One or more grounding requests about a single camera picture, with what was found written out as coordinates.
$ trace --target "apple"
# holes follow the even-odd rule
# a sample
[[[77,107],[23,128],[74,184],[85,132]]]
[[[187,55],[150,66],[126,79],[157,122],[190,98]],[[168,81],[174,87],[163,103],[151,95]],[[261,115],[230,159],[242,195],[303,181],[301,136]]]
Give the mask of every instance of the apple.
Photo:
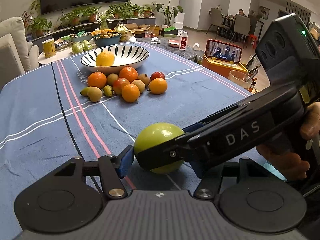
[[[126,78],[118,78],[116,81],[113,82],[112,89],[117,95],[121,95],[122,89],[129,84],[130,82]]]
[[[138,155],[140,152],[146,149],[169,141],[182,134],[184,134],[184,131],[171,123],[160,122],[149,125],[137,136],[133,146],[134,154]],[[180,168],[182,164],[183,160],[179,160],[177,162],[152,169],[151,171],[157,174],[168,174]]]
[[[163,78],[163,79],[165,79],[165,75],[164,75],[162,72],[160,72],[160,71],[154,72],[154,73],[151,75],[151,77],[150,77],[150,82],[151,82],[152,80],[156,79],[156,78]]]

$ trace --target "bottle label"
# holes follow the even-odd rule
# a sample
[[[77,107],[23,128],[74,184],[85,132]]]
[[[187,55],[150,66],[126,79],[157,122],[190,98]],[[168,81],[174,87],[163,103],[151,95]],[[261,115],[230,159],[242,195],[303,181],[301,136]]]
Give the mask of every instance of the bottle label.
[[[181,37],[180,49],[186,49],[187,47],[187,37]]]

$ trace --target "circular black disc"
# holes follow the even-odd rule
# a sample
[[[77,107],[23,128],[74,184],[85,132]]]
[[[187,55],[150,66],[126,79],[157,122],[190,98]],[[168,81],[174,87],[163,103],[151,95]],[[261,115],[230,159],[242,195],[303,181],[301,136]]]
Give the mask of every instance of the circular black disc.
[[[22,229],[65,233],[91,222],[102,209],[102,198],[92,187],[72,177],[35,183],[21,192],[14,212]]]
[[[270,178],[250,178],[228,188],[220,196],[219,207],[234,224],[260,233],[294,228],[307,210],[298,191]]]

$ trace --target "red stool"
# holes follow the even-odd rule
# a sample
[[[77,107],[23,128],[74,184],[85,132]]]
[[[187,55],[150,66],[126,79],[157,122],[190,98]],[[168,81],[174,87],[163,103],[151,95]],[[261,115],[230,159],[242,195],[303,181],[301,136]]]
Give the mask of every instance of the red stool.
[[[256,49],[256,47],[257,47],[257,40],[258,40],[258,37],[257,37],[257,36],[255,36],[255,35],[253,35],[253,34],[250,34],[250,35],[249,35],[248,43],[251,44],[251,41],[254,41],[252,47],[253,47],[254,49]]]

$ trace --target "white bottle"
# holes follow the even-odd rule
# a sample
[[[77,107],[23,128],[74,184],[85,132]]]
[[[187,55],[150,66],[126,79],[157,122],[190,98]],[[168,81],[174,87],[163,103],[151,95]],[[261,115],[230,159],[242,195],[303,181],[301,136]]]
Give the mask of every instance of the white bottle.
[[[180,50],[187,49],[187,41],[188,41],[188,33],[185,31],[182,31],[181,38],[180,38],[180,44],[179,44]]]

